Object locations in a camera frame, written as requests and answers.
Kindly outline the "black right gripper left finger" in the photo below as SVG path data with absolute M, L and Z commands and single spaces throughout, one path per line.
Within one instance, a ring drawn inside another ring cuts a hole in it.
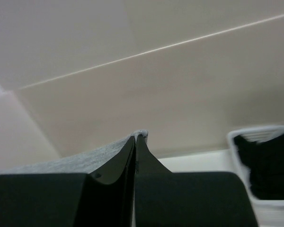
M 130 226 L 135 138 L 87 173 L 0 175 L 0 227 Z

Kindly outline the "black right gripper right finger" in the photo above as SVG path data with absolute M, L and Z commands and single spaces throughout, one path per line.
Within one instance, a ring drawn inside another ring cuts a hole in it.
M 241 179 L 231 172 L 173 173 L 136 141 L 135 224 L 138 227 L 256 227 Z

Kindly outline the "grey tank top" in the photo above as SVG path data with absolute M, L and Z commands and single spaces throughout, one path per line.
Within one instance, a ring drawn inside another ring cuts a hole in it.
M 48 174 L 48 173 L 91 173 L 116 156 L 131 136 L 142 135 L 148 138 L 147 130 L 137 130 L 127 137 L 114 141 L 92 151 L 79 153 L 58 160 L 18 166 L 12 169 L 0 170 L 0 175 L 6 174 Z

